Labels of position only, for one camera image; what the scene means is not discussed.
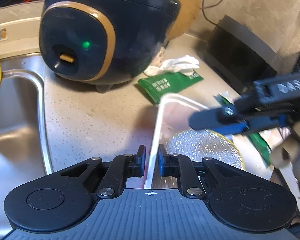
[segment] white tissue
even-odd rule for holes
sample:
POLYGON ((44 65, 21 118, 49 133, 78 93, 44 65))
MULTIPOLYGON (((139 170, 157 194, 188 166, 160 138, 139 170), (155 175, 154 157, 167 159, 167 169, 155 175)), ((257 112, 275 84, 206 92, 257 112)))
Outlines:
POLYGON ((164 74, 167 72, 180 72, 183 75, 191 76, 194 73, 193 69, 198 69, 199 61, 189 55, 185 55, 176 59, 167 59, 161 63, 160 67, 150 65, 143 72, 148 77, 164 74))

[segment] green indicator light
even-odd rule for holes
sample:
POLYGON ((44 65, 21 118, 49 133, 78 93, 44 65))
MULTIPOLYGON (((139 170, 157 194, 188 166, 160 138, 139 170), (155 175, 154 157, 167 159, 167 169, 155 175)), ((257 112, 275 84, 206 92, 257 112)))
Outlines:
POLYGON ((91 43, 88 42, 88 41, 84 41, 84 42, 82 43, 82 47, 83 47, 84 49, 89 49, 90 46, 91 46, 91 43))

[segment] stainless steel sink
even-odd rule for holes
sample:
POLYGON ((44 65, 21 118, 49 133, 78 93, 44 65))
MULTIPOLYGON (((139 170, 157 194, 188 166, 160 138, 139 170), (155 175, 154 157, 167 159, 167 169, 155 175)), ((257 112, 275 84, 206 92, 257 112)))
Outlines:
POLYGON ((3 210, 15 187, 52 173, 45 120, 43 74, 39 55, 2 62, 0 86, 0 239, 11 230, 3 210))

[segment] gold trim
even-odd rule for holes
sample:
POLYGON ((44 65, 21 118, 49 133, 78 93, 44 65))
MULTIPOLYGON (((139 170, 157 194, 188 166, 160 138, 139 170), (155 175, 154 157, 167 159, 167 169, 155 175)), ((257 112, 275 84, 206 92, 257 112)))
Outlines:
POLYGON ((58 7, 68 7, 68 8, 73 8, 73 9, 77 9, 80 11, 83 11, 87 14, 90 14, 91 16, 95 17, 96 20, 98 20, 103 28, 106 31, 106 35, 107 35, 107 50, 106 50, 106 55, 105 55, 105 59, 103 61, 103 65, 99 71, 99 73, 94 76, 91 79, 88 80, 82 80, 82 81, 94 81, 99 79, 100 77, 102 77, 107 70, 109 69, 110 63, 112 61, 113 58, 113 54, 114 54, 114 48, 115 48, 115 31, 114 28, 112 26, 112 23, 110 22, 110 20, 100 11, 96 10, 95 8, 92 8, 88 5, 82 4, 82 3, 77 3, 77 2, 70 2, 70 1, 63 1, 63 2, 56 2, 52 5, 50 5, 44 12, 43 16, 47 13, 47 11, 53 9, 53 8, 58 8, 58 7))
POLYGON ((213 131, 213 130, 210 130, 210 129, 208 129, 208 130, 209 130, 210 132, 213 132, 213 133, 215 133, 216 135, 222 137, 223 139, 225 139, 228 143, 230 143, 230 144, 234 147, 234 149, 238 152, 239 156, 241 157, 241 160, 242 160, 242 170, 246 171, 246 164, 245 164, 245 162, 244 162, 244 159, 243 159, 243 157, 242 157, 242 154, 241 154, 241 152, 238 150, 238 148, 234 145, 234 143, 233 143, 232 141, 230 141, 227 137, 223 136, 222 134, 217 133, 217 132, 215 132, 215 131, 213 131))

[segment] cable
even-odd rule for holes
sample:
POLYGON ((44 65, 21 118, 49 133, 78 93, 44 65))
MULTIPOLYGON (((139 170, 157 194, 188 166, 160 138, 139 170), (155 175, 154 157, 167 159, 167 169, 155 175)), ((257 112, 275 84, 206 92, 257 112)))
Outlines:
POLYGON ((216 4, 214 4, 214 5, 210 5, 210 6, 206 6, 206 7, 204 6, 204 1, 205 1, 205 0, 202 0, 202 4, 201 4, 201 11, 202 11, 203 17, 204 17, 208 22, 210 22, 211 24, 217 26, 216 23, 212 22, 211 20, 209 20, 209 19, 207 18, 207 16, 206 16, 204 10, 205 10, 205 9, 208 9, 208 8, 213 8, 213 7, 218 6, 220 3, 222 3, 223 0, 220 0, 218 3, 216 3, 216 4))

